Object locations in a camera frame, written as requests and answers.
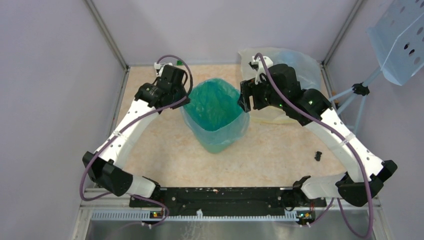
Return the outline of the light blue tripod stand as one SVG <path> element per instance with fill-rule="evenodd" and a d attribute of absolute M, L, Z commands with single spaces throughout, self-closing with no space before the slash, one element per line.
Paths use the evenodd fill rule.
<path fill-rule="evenodd" d="M 367 96 L 370 94 L 369 85 L 382 73 L 380 67 L 377 67 L 371 75 L 363 82 L 355 83 L 352 87 L 348 88 L 341 93 L 337 93 L 329 98 L 329 101 L 334 104 L 334 108 L 336 109 L 336 113 L 340 116 L 348 106 L 350 106 L 356 98 L 361 97 L 361 101 L 359 104 L 359 109 L 356 115 L 355 123 L 353 126 L 347 126 L 348 129 L 352 130 L 352 132 L 356 135 L 359 129 L 359 125 L 361 122 L 361 118 L 363 115 L 363 111 L 365 108 L 365 103 L 367 100 Z M 339 98 L 347 96 L 347 98 L 341 103 L 336 105 L 336 100 Z"/>

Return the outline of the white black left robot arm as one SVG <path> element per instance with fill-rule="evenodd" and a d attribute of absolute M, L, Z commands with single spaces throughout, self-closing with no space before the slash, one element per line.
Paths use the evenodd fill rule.
<path fill-rule="evenodd" d="M 157 183 L 124 171 L 129 155 L 148 125 L 165 109 L 176 109 L 190 100 L 185 89 L 188 74 L 172 64 L 157 64 L 156 79 L 141 85 L 124 118 L 108 139 L 82 158 L 86 175 L 117 197 L 138 195 L 149 207 L 160 202 Z"/>

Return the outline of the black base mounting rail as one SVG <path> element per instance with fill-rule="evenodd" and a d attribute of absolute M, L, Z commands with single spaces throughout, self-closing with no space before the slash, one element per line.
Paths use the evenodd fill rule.
<path fill-rule="evenodd" d="M 265 217 L 293 213 L 295 208 L 326 207 L 322 198 L 308 199 L 291 187 L 161 187 L 152 200 L 164 204 L 170 216 Z"/>

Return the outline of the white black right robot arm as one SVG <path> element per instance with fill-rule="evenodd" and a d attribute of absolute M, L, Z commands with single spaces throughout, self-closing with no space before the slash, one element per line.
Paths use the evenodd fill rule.
<path fill-rule="evenodd" d="M 269 81 L 259 62 L 249 64 L 254 78 L 240 83 L 238 105 L 244 112 L 267 107 L 278 108 L 314 133 L 345 168 L 344 173 L 329 176 L 304 176 L 293 184 L 293 200 L 307 206 L 317 198 L 339 198 L 362 207 L 383 188 L 398 166 L 393 160 L 381 160 L 368 150 L 339 118 L 328 99 L 317 89 L 302 89 L 295 69 L 287 64 L 268 67 Z"/>

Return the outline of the blue plastic trash bag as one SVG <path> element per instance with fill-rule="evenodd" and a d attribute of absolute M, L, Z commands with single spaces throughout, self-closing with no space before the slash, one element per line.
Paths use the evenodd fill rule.
<path fill-rule="evenodd" d="M 250 115 L 242 110 L 237 101 L 240 91 L 221 78 L 211 78 L 193 88 L 190 103 L 180 112 L 192 133 L 217 132 L 223 136 L 244 137 Z"/>

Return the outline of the green plastic trash bin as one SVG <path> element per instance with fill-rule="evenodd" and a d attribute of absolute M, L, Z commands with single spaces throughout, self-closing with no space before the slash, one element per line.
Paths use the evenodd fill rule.
<path fill-rule="evenodd" d="M 227 137 L 215 131 L 194 133 L 200 145 L 211 154 L 218 154 L 235 143 L 238 139 Z"/>

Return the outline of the perforated light blue panel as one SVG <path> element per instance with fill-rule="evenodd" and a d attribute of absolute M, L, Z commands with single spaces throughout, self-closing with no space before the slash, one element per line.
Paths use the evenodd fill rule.
<path fill-rule="evenodd" d="M 424 66 L 424 2 L 393 1 L 366 31 L 384 77 L 403 86 Z"/>

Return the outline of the small black plastic part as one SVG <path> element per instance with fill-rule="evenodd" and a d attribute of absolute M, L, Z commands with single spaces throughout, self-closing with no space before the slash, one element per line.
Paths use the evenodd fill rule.
<path fill-rule="evenodd" d="M 315 152 L 314 159 L 315 159 L 317 162 L 320 162 L 320 161 L 321 161 L 322 154 L 323 154 L 323 153 L 322 153 L 321 151 L 316 151 L 316 152 Z"/>

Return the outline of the clear yellow-edged plastic bag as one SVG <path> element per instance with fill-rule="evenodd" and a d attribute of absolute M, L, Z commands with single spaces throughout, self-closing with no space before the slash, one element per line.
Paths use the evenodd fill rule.
<path fill-rule="evenodd" d="M 260 80 L 267 78 L 278 94 L 278 107 L 268 106 L 259 111 L 256 120 L 268 124 L 298 122 L 305 126 L 314 120 L 322 120 L 322 114 L 330 109 L 331 104 L 317 89 L 303 89 L 297 80 L 293 67 L 273 62 L 273 66 L 264 66 L 265 74 Z"/>

